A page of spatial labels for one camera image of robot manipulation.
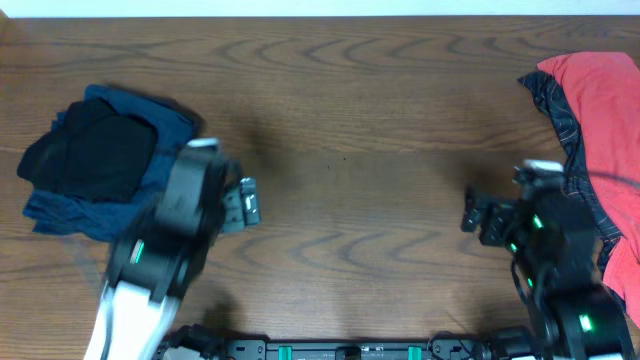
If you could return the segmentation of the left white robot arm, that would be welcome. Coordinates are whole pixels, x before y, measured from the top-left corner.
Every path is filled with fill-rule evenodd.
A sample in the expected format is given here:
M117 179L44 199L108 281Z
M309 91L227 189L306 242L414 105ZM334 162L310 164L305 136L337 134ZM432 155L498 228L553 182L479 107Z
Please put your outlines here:
M86 358L152 358L216 237L260 222L255 179L216 139L190 141L166 189L111 246Z

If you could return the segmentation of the black t-shirt with logo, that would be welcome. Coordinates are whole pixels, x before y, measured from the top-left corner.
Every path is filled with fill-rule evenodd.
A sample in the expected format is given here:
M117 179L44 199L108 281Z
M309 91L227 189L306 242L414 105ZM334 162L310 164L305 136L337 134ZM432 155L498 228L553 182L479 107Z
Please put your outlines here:
M102 99L75 102L28 147L17 175L35 189L92 202L127 202L151 161L158 134Z

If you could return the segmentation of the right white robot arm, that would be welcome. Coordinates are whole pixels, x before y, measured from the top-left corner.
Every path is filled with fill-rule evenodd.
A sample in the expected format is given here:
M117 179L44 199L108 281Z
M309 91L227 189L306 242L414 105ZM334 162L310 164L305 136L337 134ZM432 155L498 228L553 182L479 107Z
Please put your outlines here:
M474 358L635 358L619 302L594 277L591 210L564 193L566 178L561 170L519 168L517 199L466 188L461 229L510 253L513 282L531 322L487 336L474 346Z

